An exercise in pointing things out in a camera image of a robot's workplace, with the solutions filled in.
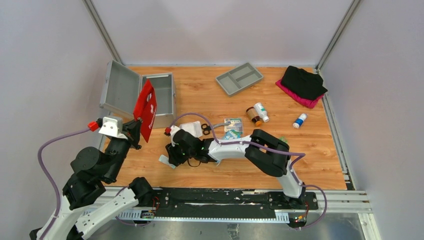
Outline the red first aid pouch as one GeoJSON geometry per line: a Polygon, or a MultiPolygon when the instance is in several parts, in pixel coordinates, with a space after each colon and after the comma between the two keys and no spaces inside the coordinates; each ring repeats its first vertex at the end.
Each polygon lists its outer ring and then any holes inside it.
{"type": "Polygon", "coordinates": [[[155,89],[149,78],[146,79],[135,103],[133,117],[142,121],[140,133],[146,143],[149,142],[157,113],[155,89]]]}

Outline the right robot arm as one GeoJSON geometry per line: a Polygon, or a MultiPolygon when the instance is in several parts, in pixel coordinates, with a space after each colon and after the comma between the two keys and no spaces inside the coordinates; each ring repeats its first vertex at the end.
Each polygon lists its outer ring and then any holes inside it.
{"type": "Polygon", "coordinates": [[[306,204],[305,184],[293,168],[305,154],[290,152],[287,143],[266,131],[255,129],[250,135],[229,140],[200,139],[177,126],[166,128],[164,134],[170,138],[165,147],[170,165],[177,167],[190,159],[201,164],[247,159],[266,175],[277,178],[290,208],[306,204]]]}

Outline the white gauze packet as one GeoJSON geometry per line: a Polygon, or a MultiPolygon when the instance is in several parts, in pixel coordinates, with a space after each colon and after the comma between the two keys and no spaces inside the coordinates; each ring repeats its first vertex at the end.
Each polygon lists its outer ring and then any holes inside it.
{"type": "Polygon", "coordinates": [[[179,125],[179,128],[190,133],[195,138],[200,138],[203,136],[203,130],[200,121],[182,123],[179,125]]]}

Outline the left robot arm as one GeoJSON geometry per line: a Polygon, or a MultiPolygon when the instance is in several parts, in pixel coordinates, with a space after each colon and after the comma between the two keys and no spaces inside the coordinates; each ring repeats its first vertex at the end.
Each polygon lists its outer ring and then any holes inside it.
{"type": "Polygon", "coordinates": [[[105,184],[116,182],[118,173],[130,149],[139,150],[141,119],[123,123],[117,117],[103,117],[76,132],[53,138],[40,146],[37,151],[38,163],[50,181],[56,198],[56,208],[48,222],[41,228],[32,230],[32,240],[86,240],[121,212],[135,207],[149,206],[157,210],[160,202],[145,177],[136,177],[123,187],[109,202],[87,215],[83,212],[106,192],[105,184]],[[48,145],[88,131],[98,130],[110,142],[105,151],[96,147],[83,148],[70,163],[73,174],[62,190],[48,172],[42,153],[48,145]]]}

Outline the small teal bandage packet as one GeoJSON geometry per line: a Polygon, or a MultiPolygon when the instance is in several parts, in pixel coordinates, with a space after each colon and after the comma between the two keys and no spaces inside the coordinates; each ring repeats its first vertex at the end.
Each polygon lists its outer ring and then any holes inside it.
{"type": "Polygon", "coordinates": [[[172,169],[175,169],[176,168],[176,166],[174,165],[174,164],[172,164],[172,163],[170,163],[170,159],[169,159],[169,157],[168,156],[165,156],[165,155],[161,155],[160,157],[159,157],[159,159],[158,159],[161,163],[163,163],[163,164],[165,164],[165,165],[167,165],[167,166],[169,166],[169,167],[171,167],[172,169]]]}

